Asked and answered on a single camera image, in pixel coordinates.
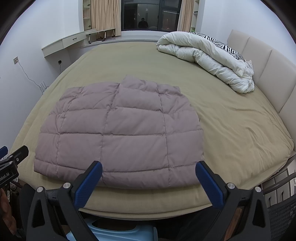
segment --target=white duvet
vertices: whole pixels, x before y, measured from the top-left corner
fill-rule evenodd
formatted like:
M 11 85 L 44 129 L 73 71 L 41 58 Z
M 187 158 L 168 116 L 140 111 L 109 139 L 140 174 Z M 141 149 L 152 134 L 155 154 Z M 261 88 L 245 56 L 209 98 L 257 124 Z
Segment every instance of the white duvet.
M 171 32 L 157 42 L 160 52 L 195 62 L 238 93 L 254 90 L 252 62 L 237 60 L 211 41 L 187 32 Z

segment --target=wall socket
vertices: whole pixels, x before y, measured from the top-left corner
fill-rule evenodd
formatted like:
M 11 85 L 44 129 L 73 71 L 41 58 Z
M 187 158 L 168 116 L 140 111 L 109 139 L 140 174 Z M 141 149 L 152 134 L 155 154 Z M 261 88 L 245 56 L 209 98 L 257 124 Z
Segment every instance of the wall socket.
M 17 57 L 17 56 L 13 59 L 13 62 L 14 62 L 15 64 L 18 62 L 18 57 Z

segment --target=window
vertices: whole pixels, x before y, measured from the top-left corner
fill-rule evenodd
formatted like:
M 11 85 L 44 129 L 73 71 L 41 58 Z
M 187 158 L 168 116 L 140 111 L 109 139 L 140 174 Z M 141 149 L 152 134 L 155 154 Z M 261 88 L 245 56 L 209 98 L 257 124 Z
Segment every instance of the window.
M 122 30 L 177 31 L 182 0 L 122 0 Z

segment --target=metal screw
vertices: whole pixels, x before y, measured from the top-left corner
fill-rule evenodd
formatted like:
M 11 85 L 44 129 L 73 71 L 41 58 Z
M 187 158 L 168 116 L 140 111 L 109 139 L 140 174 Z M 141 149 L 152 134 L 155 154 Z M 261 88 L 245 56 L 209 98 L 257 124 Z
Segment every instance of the metal screw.
M 38 187 L 37 188 L 37 192 L 42 192 L 43 191 L 43 187 Z
M 234 189 L 235 188 L 235 185 L 233 183 L 227 183 L 227 187 L 229 189 Z
M 261 192 L 261 188 L 260 187 L 255 187 L 255 191 L 256 192 Z
M 71 186 L 71 183 L 64 183 L 63 184 L 63 188 L 66 188 L 66 189 L 69 188 L 70 186 Z

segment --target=headboard panel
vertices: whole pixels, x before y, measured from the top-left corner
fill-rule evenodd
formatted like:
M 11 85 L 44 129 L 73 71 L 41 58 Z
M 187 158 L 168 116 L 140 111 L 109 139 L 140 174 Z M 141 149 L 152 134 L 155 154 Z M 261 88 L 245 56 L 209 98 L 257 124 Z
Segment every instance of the headboard panel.
M 253 80 L 282 118 L 296 150 L 296 66 L 266 43 L 232 30 L 228 46 L 252 60 Z

